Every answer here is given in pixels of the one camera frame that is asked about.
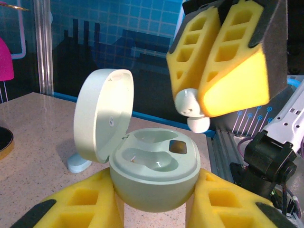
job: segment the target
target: white robot part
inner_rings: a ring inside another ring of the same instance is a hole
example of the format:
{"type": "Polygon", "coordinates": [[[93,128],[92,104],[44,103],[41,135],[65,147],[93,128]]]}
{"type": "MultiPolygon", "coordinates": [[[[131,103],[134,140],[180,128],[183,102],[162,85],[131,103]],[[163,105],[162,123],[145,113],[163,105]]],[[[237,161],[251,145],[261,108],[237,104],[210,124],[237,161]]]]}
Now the white robot part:
{"type": "Polygon", "coordinates": [[[205,117],[197,101],[197,89],[184,89],[175,97],[175,108],[179,114],[189,117],[188,127],[195,133],[203,133],[210,127],[210,118],[205,117]]]}
{"type": "Polygon", "coordinates": [[[264,130],[268,137],[281,144],[291,143],[294,152],[300,149],[304,136],[304,81],[264,130]]]}

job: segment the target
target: granite countertop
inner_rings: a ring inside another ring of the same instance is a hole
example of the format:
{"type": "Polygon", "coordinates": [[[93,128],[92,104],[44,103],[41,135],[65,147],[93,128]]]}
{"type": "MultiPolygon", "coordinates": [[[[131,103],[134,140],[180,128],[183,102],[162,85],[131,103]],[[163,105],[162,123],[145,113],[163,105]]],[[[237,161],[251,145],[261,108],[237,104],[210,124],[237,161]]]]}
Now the granite countertop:
{"type": "MultiPolygon", "coordinates": [[[[93,163],[72,174],[67,159],[76,152],[73,138],[75,103],[31,93],[0,104],[0,126],[14,134],[14,149],[0,160],[0,228],[8,228],[46,196],[81,181],[107,164],[93,163]]],[[[128,132],[160,127],[188,135],[197,144],[201,167],[210,171],[206,136],[131,119],[128,132]]],[[[125,206],[126,228],[185,227],[185,205],[164,213],[147,213],[125,206]]]]}

